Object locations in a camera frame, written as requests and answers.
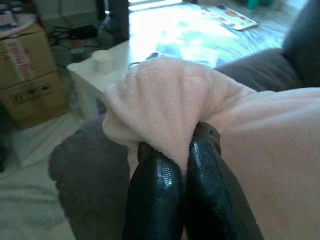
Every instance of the gray cushion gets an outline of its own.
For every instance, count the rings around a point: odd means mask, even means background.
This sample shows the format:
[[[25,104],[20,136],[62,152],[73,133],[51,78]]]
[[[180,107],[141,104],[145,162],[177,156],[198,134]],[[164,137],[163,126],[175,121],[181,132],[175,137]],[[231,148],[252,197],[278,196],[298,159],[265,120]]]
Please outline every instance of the gray cushion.
[[[78,240],[121,238],[128,149],[109,140],[100,116],[57,146],[49,163],[59,200]]]
[[[258,92],[303,88],[303,82],[282,51],[280,48],[261,51],[216,70]]]
[[[320,87],[320,0],[309,0],[283,44],[305,87]]]

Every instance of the white table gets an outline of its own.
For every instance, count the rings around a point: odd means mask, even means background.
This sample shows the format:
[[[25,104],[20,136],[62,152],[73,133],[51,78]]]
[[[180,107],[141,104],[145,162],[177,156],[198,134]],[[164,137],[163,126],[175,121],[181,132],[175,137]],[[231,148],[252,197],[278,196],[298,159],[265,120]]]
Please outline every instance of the white table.
[[[154,52],[154,44],[134,38],[108,50],[112,58],[112,71],[106,75],[95,72],[92,58],[67,66],[78,93],[80,105],[86,120],[98,116],[96,98],[104,101],[104,92],[108,85],[122,79],[128,65],[144,61]]]

